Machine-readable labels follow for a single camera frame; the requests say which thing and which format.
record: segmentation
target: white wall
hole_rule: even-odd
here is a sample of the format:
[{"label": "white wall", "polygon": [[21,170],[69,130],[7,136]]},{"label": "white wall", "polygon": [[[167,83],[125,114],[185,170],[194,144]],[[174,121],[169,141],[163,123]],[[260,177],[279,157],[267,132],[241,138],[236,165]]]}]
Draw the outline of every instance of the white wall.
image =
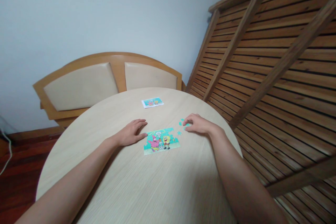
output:
[{"label": "white wall", "polygon": [[82,56],[128,51],[157,59],[187,83],[219,0],[0,0],[0,125],[56,126],[32,85]]}]

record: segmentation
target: left hand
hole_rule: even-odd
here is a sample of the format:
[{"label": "left hand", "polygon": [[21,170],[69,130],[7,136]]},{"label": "left hand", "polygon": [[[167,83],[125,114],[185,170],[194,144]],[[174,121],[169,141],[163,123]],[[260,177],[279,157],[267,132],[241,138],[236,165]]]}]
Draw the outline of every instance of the left hand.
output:
[{"label": "left hand", "polygon": [[127,124],[122,130],[120,130],[117,134],[113,135],[111,138],[116,139],[119,145],[126,146],[134,144],[135,142],[145,138],[147,133],[142,133],[137,135],[138,129],[142,126],[147,125],[145,119],[136,119]]}]

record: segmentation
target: puzzle reference card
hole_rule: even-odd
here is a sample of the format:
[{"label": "puzzle reference card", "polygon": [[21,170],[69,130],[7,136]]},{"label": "puzzle reference card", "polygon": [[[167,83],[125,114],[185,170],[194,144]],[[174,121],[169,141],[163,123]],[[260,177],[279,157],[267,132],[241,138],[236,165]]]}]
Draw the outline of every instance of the puzzle reference card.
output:
[{"label": "puzzle reference card", "polygon": [[179,140],[172,135],[173,128],[147,132],[147,142],[143,147],[145,155],[169,151],[181,147]]},{"label": "puzzle reference card", "polygon": [[147,100],[142,100],[141,102],[142,102],[142,105],[145,109],[149,108],[149,107],[161,106],[161,105],[164,104],[159,97],[152,98],[152,99],[147,99]]}]

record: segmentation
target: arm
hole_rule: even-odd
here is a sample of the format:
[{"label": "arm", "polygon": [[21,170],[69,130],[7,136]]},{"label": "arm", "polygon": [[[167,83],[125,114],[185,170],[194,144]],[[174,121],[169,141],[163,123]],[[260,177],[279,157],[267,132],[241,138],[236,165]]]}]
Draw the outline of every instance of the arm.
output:
[{"label": "arm", "polygon": [[16,224],[71,223],[115,149],[146,137],[146,133],[136,135],[138,129],[146,124],[144,119],[134,120],[117,134],[105,139],[36,201]]},{"label": "arm", "polygon": [[198,114],[189,115],[183,125],[188,122],[192,126],[186,131],[209,134],[226,197],[238,222],[287,223],[282,211],[245,164],[224,130]]}]

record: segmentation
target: wooden floor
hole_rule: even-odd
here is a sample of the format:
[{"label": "wooden floor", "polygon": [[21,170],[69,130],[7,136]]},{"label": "wooden floor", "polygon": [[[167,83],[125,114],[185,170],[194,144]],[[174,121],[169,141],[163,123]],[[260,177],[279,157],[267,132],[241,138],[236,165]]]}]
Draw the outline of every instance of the wooden floor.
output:
[{"label": "wooden floor", "polygon": [[[35,201],[44,162],[60,134],[16,141],[13,157],[0,176],[0,223],[14,223]],[[9,154],[0,158],[0,169]]]}]

